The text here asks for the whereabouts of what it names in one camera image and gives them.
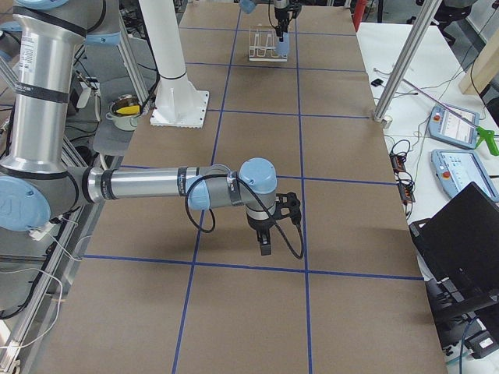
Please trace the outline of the near blue teach pendant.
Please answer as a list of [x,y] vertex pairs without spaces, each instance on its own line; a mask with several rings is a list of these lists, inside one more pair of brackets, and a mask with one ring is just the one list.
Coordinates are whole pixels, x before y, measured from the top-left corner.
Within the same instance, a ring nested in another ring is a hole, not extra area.
[[437,180],[450,198],[475,182],[493,202],[498,202],[498,191],[473,150],[432,150],[430,159]]

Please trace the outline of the light blue plastic cup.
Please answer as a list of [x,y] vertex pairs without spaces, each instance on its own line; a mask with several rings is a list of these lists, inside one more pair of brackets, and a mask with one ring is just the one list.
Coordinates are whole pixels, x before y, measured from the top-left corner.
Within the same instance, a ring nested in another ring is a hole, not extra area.
[[287,57],[289,53],[289,34],[283,33],[281,36],[277,36],[275,53],[280,57]]

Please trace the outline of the black laptop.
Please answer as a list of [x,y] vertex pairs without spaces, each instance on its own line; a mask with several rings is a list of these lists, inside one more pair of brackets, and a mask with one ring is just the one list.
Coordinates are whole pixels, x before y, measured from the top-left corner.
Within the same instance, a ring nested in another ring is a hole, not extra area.
[[498,205],[475,182],[409,231],[430,271],[432,309],[463,302],[466,312],[498,311]]

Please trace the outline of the aluminium frame post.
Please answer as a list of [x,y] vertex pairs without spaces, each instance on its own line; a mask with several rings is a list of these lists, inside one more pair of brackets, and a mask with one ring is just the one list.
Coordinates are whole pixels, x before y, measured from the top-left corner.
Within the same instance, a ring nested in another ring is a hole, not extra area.
[[388,78],[386,87],[373,111],[373,120],[379,122],[384,129],[387,129],[391,124],[391,121],[386,117],[388,107],[441,3],[441,0],[423,2],[421,11],[412,25],[395,67]]

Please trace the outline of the red cylinder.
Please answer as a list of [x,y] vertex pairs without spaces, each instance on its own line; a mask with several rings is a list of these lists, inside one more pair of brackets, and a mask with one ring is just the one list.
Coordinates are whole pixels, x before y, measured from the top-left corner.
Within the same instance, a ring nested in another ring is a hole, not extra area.
[[353,26],[355,31],[358,31],[359,25],[361,24],[363,20],[363,15],[366,9],[367,5],[367,0],[357,0],[356,1],[356,6],[354,8],[354,13],[352,16],[352,21],[353,21]]

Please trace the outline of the metal reacher grabber tool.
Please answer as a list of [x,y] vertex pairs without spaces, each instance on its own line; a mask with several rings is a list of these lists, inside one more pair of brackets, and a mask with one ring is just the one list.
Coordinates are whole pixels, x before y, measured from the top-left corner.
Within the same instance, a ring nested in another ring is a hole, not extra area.
[[445,104],[425,93],[407,79],[403,79],[402,82],[436,104],[428,120],[428,129],[432,138],[466,150],[474,150],[482,142],[485,142],[490,154],[498,156],[494,130],[480,126],[479,113]]

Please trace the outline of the far blue teach pendant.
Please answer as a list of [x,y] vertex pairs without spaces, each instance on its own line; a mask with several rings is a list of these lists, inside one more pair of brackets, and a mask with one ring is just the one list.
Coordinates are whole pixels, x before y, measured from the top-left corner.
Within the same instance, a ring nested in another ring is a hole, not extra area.
[[444,107],[436,104],[432,109],[428,121],[430,136],[442,142],[473,150],[477,143],[477,130],[480,115],[475,111],[448,105],[461,117],[468,119],[472,124],[460,119]]

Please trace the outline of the steel pot with corn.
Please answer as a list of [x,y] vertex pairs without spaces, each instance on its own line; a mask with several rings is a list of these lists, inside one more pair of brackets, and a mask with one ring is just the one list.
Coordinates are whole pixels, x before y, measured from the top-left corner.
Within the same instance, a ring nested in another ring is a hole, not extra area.
[[112,124],[122,131],[134,131],[138,125],[140,117],[140,102],[137,96],[123,94],[117,97],[109,106],[105,117]]

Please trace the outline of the blue teach pendant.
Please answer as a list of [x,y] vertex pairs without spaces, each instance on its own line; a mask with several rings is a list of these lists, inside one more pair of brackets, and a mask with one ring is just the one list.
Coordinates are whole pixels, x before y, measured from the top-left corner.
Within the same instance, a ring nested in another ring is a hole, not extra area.
[[460,119],[444,107],[436,104],[432,109],[428,121],[430,136],[442,142],[473,150],[477,143],[477,130],[480,115],[475,111],[448,105],[461,117],[468,119],[472,124]]
[[450,198],[475,182],[493,202],[498,202],[498,191],[473,150],[432,150],[430,159],[437,180]]

